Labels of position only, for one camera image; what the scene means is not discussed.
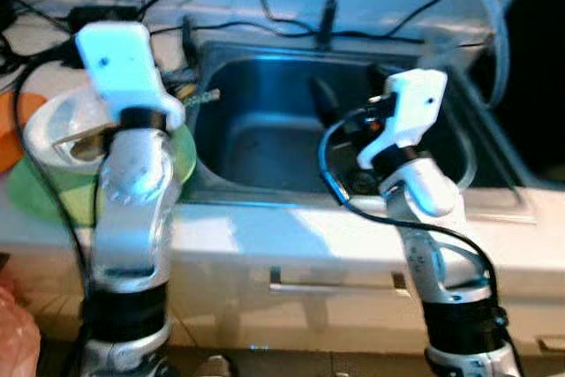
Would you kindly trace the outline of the clear drinking glass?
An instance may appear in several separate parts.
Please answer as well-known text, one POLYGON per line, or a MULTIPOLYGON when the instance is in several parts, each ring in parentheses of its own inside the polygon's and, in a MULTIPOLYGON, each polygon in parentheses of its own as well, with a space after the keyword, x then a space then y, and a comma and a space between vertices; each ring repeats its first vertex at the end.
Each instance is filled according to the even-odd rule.
POLYGON ((443 70, 459 64, 459 41, 443 30, 428 31, 421 35, 423 45, 417 62, 419 69, 443 70))

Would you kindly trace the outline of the white bowl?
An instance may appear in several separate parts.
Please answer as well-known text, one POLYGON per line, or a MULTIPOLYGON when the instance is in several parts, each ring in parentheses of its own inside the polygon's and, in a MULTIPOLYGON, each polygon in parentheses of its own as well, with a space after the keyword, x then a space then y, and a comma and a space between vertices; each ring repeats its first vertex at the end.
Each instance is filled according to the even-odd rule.
POLYGON ((26 144, 33 157, 52 169, 92 175, 102 159, 93 154, 74 155, 74 135, 110 124, 108 107, 92 86, 76 87, 54 95, 36 110, 24 126, 26 144))

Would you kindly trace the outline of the wooden chopstick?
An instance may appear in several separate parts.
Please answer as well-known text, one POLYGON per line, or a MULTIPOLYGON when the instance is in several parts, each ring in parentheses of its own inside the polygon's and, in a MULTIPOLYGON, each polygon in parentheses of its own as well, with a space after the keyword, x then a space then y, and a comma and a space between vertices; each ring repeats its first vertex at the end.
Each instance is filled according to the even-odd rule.
POLYGON ((112 133, 114 125, 97 125, 96 127, 86 128, 84 131, 80 131, 76 134, 69 136, 64 136, 64 138, 54 140, 52 147, 61 147, 65 143, 87 143, 89 146, 94 146, 96 148, 102 148, 102 144, 105 143, 106 136, 112 133))

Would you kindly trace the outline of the orange plate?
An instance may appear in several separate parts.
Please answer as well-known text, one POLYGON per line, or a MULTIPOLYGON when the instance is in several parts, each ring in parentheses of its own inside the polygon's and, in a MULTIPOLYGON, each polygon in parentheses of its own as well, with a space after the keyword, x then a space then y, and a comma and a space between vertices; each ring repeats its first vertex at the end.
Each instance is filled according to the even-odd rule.
MULTIPOLYGON (((11 98, 11 90, 0 94, 0 175, 15 166, 24 155, 23 150, 19 147, 18 135, 12 123, 11 98)), ((21 125, 26 125, 34 112, 45 103, 46 98, 43 95, 36 92, 24 92, 18 102, 21 125)))

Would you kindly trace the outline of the black power adapter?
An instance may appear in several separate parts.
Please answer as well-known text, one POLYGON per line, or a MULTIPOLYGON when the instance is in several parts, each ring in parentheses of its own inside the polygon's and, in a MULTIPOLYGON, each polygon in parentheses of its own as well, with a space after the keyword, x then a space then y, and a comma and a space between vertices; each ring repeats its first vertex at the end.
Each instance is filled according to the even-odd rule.
POLYGON ((138 21, 140 6, 136 5, 81 5, 65 14, 64 22, 73 33, 83 26, 100 21, 138 21))

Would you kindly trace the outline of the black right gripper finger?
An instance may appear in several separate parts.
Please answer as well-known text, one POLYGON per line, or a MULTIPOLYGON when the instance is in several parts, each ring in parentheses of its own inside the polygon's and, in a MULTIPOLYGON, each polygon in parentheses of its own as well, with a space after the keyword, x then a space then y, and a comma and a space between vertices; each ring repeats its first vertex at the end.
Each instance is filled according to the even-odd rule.
POLYGON ((366 81, 370 87, 370 95, 387 94, 388 78, 398 73, 398 66, 390 64, 371 63, 366 66, 366 81))
POLYGON ((326 79, 311 77, 308 79, 316 117, 324 127, 338 123, 343 118, 343 106, 336 95, 336 90, 326 79))

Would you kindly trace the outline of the stainless steel sink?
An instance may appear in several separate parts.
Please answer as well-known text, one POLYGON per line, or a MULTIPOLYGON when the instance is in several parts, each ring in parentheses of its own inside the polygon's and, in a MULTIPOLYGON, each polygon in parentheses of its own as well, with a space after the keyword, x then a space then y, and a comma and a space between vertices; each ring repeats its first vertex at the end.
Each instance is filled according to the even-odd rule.
MULTIPOLYGON (((201 49, 202 82, 217 102, 189 111, 198 162, 182 199, 190 204, 334 207, 316 148, 326 127, 316 117, 308 79, 325 79, 344 106, 371 98, 366 66, 412 69, 418 57, 394 51, 318 51, 210 41, 201 49)), ((419 150, 456 182, 476 221, 536 221, 516 165, 480 103, 449 82, 440 118, 419 150)))

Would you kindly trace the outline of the green plate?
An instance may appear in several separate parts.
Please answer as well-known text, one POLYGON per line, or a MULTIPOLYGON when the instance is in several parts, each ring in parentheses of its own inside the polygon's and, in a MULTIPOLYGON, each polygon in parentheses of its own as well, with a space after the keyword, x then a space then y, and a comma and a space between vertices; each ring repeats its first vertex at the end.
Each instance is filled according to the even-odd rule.
MULTIPOLYGON (((96 182, 96 177, 102 172, 102 160, 109 154, 110 140, 114 139, 117 132, 118 128, 114 128, 106 136, 100 148, 102 159, 92 175, 52 169, 33 155, 21 159, 9 177, 8 191, 12 204, 45 222, 101 227, 101 220, 109 218, 109 213, 113 211, 110 203, 113 200, 126 200, 126 204, 117 209, 118 212, 130 218, 149 220, 150 228, 162 227, 198 161, 194 139, 184 126, 167 135, 164 143, 170 164, 169 171, 166 171, 167 190, 147 197, 147 204, 144 205, 141 196, 127 200, 120 192, 110 192, 105 182, 96 182)), ((96 147, 87 143, 74 144, 72 148, 74 155, 93 154, 95 151, 96 147)))

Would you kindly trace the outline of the dark metal faucet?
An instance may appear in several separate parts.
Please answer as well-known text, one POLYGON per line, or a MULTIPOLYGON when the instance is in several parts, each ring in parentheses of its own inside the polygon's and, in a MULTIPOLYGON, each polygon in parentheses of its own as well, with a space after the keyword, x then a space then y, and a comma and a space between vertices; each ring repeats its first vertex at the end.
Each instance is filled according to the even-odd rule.
POLYGON ((324 1, 321 20, 314 39, 314 48, 316 50, 329 51, 332 49, 336 9, 338 9, 338 0, 324 1))

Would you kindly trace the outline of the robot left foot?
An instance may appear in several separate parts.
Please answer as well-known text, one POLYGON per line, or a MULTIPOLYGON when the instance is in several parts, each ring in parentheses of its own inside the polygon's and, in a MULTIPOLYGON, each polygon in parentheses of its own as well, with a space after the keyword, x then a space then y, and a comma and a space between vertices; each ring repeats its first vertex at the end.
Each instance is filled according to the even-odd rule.
POLYGON ((229 357, 211 354, 189 374, 189 377, 237 377, 237 369, 231 364, 229 357))

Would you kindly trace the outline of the white kitchen cabinet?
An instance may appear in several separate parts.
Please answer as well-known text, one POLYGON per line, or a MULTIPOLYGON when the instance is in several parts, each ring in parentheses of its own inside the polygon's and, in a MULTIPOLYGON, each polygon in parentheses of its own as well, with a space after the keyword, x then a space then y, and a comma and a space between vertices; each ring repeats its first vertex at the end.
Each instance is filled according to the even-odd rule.
MULTIPOLYGON (((73 340, 82 293, 70 249, 0 241, 4 272, 18 284, 41 332, 73 340)), ((504 277, 508 331, 522 357, 545 356, 540 336, 565 337, 564 281, 558 272, 504 277)), ((173 345, 420 354, 428 342, 415 284, 403 260, 252 260, 250 256, 175 257, 169 282, 173 345), (412 298, 391 295, 272 295, 269 268, 291 283, 390 285, 406 276, 412 298)))

